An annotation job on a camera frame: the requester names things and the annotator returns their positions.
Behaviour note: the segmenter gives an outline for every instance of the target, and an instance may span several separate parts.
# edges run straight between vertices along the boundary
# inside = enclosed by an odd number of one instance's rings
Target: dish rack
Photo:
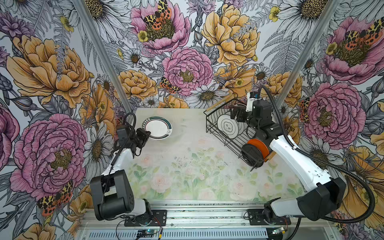
[[[245,104],[245,103],[235,98],[224,103],[223,105],[216,108],[212,112],[204,111],[204,114],[206,115],[206,132],[209,132],[215,135],[215,137],[217,137],[222,143],[224,143],[224,146],[227,146],[240,159],[242,159],[245,163],[251,166],[252,169],[254,169],[257,167],[254,167],[253,164],[251,164],[251,162],[258,162],[259,160],[249,154],[247,154],[247,158],[249,160],[244,158],[242,154],[242,146],[246,144],[250,139],[254,138],[254,136],[256,135],[255,130],[251,127],[246,127],[246,129],[241,134],[238,134],[236,137],[231,139],[228,137],[228,135],[226,135],[217,127],[218,118],[221,115],[228,113],[229,111],[232,113],[233,107],[236,104]]]

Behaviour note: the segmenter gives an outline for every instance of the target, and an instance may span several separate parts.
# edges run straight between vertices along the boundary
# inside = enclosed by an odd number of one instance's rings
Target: floral tablecloth
[[[266,202],[303,194],[299,179],[280,158],[250,167],[205,132],[204,109],[144,109],[136,127],[151,116],[166,118],[172,134],[149,139],[125,169],[135,197],[151,200]]]

